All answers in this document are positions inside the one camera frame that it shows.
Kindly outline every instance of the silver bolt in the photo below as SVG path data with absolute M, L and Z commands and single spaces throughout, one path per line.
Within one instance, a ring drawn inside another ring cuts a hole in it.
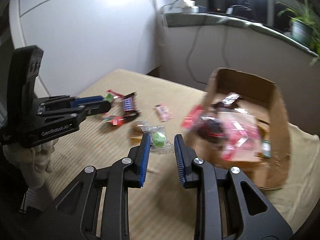
M 202 163 L 204 162 L 204 160 L 201 159 L 201 158 L 195 158 L 193 161 L 194 161 L 196 164 L 202 164 Z
M 130 159 L 130 158 L 123 158 L 122 159 L 122 163 L 123 164 L 129 164 L 129 163 L 131 163 L 132 162 L 132 160 Z
M 230 170 L 231 170 L 231 172 L 234 173 L 234 174 L 240 173 L 240 169 L 239 169 L 238 167 L 232 167 Z
M 87 166 L 84 168 L 84 171 L 86 173 L 92 173 L 94 171 L 94 167 L 93 166 Z

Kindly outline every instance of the cardboard box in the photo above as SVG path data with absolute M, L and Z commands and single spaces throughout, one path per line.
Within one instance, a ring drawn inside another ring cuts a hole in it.
M 266 165 L 253 165 L 248 173 L 252 181 L 260 188 L 275 189 L 281 187 L 290 165 L 290 137 L 288 115 L 279 88 L 271 81 L 256 75 L 220 68 L 212 73 L 202 107 L 209 110 L 212 103 L 221 101 L 231 92 L 240 94 L 244 100 L 239 102 L 241 108 L 248 109 L 259 125 L 268 130 L 271 144 L 271 158 Z M 202 140 L 197 134 L 188 134 L 186 143 L 195 149 L 197 155 L 213 165 L 217 160 L 212 156 L 212 144 Z

